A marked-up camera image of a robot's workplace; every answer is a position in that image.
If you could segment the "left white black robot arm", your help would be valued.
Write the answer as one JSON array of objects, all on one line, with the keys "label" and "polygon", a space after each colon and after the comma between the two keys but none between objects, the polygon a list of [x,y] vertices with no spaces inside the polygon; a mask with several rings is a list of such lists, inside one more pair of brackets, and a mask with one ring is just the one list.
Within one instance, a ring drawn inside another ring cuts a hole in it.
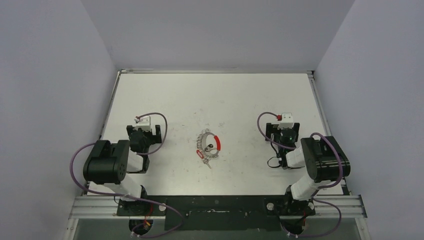
[{"label": "left white black robot arm", "polygon": [[119,216],[141,216],[150,212],[153,204],[145,187],[129,177],[130,173],[145,174],[150,166],[152,145],[161,144],[161,126],[128,125],[128,139],[112,143],[98,140],[83,167],[86,181],[110,189],[118,198]]}]

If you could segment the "metal keyring organizer red handle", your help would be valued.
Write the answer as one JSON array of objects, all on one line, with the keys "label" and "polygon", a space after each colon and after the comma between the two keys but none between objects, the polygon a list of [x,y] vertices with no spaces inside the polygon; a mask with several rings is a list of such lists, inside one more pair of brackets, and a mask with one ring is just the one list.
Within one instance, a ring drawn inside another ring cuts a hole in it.
[{"label": "metal keyring organizer red handle", "polygon": [[[211,152],[205,152],[204,148],[213,144],[216,150],[212,150]],[[202,150],[204,154],[206,154],[210,159],[217,159],[219,157],[219,153],[222,149],[221,141],[217,135],[212,133],[209,128],[205,128],[201,131],[201,133],[197,136],[196,139],[196,150]]]}]

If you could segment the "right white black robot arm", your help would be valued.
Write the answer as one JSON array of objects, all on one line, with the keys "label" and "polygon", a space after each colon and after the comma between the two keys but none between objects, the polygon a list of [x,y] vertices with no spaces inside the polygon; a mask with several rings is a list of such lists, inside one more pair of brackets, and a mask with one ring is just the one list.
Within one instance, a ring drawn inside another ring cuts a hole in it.
[{"label": "right white black robot arm", "polygon": [[350,162],[333,136],[318,133],[299,138],[300,124],[280,127],[267,123],[265,139],[275,152],[277,165],[283,170],[306,170],[297,182],[287,187],[280,203],[268,203],[269,211],[282,216],[315,214],[313,197],[319,190],[337,185],[351,172]]}]

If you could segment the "key with red tag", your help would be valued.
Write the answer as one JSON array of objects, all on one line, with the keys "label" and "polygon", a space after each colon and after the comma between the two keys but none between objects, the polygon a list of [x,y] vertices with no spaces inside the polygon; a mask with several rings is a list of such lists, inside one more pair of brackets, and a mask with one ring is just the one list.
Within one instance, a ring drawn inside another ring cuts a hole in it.
[{"label": "key with red tag", "polygon": [[212,167],[209,164],[209,161],[211,160],[211,158],[209,156],[207,156],[205,153],[202,152],[202,150],[197,149],[196,150],[196,154],[200,157],[200,159],[202,160],[202,162],[209,167],[209,169],[212,169]]}]

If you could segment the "key with black tag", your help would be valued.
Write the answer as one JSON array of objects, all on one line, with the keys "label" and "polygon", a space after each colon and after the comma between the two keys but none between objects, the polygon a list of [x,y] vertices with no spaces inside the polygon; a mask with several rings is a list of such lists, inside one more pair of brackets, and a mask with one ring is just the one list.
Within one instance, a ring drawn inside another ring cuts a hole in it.
[{"label": "key with black tag", "polygon": [[214,147],[214,145],[213,144],[208,144],[205,148],[204,148],[204,151],[205,152],[208,152],[208,153],[210,153],[211,151],[214,151],[214,150],[216,150],[216,148]]}]

